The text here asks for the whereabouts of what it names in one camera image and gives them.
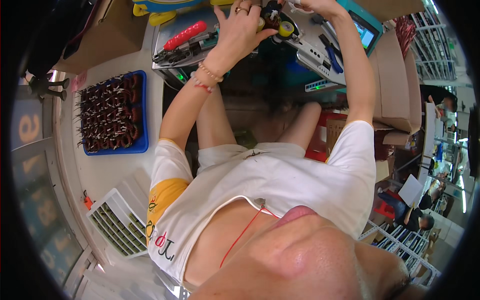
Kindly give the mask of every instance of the orange clip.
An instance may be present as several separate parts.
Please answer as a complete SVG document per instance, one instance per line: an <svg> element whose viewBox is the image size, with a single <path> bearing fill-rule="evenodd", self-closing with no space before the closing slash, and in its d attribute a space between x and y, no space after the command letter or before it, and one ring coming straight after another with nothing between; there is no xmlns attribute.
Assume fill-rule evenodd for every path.
<svg viewBox="0 0 480 300"><path fill-rule="evenodd" d="M84 203L85 203L85 206L88 208L88 210L90 210L92 209L93 202L90 199L90 197L87 196L86 193L87 193L87 190L84 191L84 196L85 196Z"/></svg>

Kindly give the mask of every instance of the bracelet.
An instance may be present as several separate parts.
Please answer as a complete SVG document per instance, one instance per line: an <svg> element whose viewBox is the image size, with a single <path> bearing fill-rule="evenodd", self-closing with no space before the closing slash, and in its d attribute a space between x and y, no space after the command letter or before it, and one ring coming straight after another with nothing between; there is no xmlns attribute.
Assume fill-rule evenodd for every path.
<svg viewBox="0 0 480 300"><path fill-rule="evenodd" d="M213 74L210 72L202 62L198 63L198 67L202 69L205 73L207 73L208 76L212 77L216 82L222 82L223 81L223 76L218 77L217 75Z"/></svg>
<svg viewBox="0 0 480 300"><path fill-rule="evenodd" d="M194 85L195 87L202 87L204 88L207 93L211 94L213 92L213 90L215 89L214 86L207 86L205 84L203 84L200 80L198 80L198 78L195 76L195 71L193 71L192 73L190 73L190 78L193 80L194 82Z"/></svg>

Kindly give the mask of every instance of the red string necklace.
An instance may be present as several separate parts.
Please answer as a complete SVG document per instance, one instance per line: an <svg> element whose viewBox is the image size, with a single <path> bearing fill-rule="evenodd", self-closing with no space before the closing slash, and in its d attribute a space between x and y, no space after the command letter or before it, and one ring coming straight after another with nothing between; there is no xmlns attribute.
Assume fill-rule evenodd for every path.
<svg viewBox="0 0 480 300"><path fill-rule="evenodd" d="M272 216L274 216L275 218L278 219L277 216L275 216L271 211L269 211L268 209L265 208L264 205L262 205L262 208L257 212L257 214L253 217L253 219L250 221L250 223L248 223L247 227L245 227L245 229L241 232L241 234L239 235L239 237L233 242L233 244L230 246L230 249L227 251L227 253L225 254L225 256L223 257L222 259L222 262L220 263L220 267L222 267L223 265L223 262L225 261L225 259L227 258L227 255L230 253L230 251L232 250L233 246L235 246L235 244L240 240L241 236L245 233L245 231L247 231L247 228L252 224L252 222L257 218L257 216L260 214L260 212L262 210L266 210L267 212L269 212Z"/></svg>

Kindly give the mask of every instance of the white shorts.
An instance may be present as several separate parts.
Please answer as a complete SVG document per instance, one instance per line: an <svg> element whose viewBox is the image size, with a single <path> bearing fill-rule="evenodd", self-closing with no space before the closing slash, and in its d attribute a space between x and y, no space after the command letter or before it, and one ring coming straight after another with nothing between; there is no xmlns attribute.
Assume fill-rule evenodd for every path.
<svg viewBox="0 0 480 300"><path fill-rule="evenodd" d="M259 152L305 157L305 150L297 144L292 143L258 143L254 149L250 150L244 146L226 144L198 150L199 167L197 175L211 166L223 164L230 160L244 159L247 156L255 155Z"/></svg>

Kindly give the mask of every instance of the blue pliers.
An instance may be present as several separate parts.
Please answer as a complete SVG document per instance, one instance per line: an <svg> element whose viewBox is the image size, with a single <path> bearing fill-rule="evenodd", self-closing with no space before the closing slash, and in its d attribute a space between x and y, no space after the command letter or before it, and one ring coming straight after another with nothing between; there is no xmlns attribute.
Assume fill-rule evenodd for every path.
<svg viewBox="0 0 480 300"><path fill-rule="evenodd" d="M338 50L332 43L330 43L330 41L325 35L322 34L318 37L320 38L322 43L325 45L325 49L328 52L328 57L332 61L332 67L335 70L335 72L339 74L343 73L343 69L338 64L338 61L336 60L336 56L335 56L335 54L337 54L338 57L340 57L340 59L342 60L342 53L340 52L340 50Z"/></svg>

